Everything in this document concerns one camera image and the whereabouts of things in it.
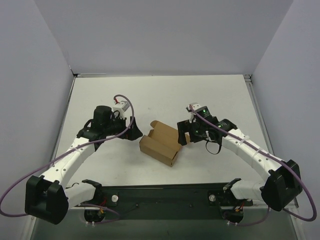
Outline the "brown cardboard paper box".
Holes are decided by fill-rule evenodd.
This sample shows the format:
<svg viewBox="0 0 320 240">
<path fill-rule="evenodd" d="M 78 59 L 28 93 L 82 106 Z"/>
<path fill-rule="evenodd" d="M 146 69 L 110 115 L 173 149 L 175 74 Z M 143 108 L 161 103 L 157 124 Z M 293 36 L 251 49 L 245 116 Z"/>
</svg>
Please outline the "brown cardboard paper box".
<svg viewBox="0 0 320 240">
<path fill-rule="evenodd" d="M 144 135 L 139 142 L 140 151 L 172 167 L 182 148 L 178 143 L 178 130 L 158 120 L 152 121 L 150 126 L 148 135 Z"/>
</svg>

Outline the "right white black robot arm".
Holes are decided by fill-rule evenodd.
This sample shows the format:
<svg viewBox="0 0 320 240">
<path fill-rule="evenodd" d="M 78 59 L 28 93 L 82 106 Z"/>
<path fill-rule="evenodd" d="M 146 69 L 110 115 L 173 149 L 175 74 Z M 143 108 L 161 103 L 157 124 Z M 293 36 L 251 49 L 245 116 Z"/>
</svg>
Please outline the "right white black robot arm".
<svg viewBox="0 0 320 240">
<path fill-rule="evenodd" d="M 219 148 L 228 149 L 240 157 L 262 178 L 262 181 L 237 178 L 223 188 L 224 192 L 237 200 L 263 201 L 278 212 L 302 192 L 296 179 L 300 176 L 300 169 L 293 160 L 275 161 L 272 154 L 251 141 L 233 122 L 212 116 L 207 106 L 193 104 L 187 111 L 191 114 L 190 119 L 177 123 L 180 145 L 187 144 L 187 137 L 192 143 L 216 143 Z"/>
</svg>

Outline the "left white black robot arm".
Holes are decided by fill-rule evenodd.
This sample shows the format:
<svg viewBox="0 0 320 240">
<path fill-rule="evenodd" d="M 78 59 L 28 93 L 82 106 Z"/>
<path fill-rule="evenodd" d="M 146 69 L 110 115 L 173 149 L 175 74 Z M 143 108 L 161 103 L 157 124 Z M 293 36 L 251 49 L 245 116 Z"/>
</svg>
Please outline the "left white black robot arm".
<svg viewBox="0 0 320 240">
<path fill-rule="evenodd" d="M 70 179 L 95 153 L 107 137 L 134 141 L 142 137 L 134 116 L 126 125 L 125 112 L 130 107 L 122 100 L 113 107 L 99 105 L 84 127 L 77 133 L 67 152 L 61 155 L 41 176 L 31 176 L 26 182 L 25 213 L 52 224 L 59 224 L 69 209 L 88 202 L 103 205 L 106 198 L 102 185 L 85 179 L 75 186 L 68 186 Z"/>
</svg>

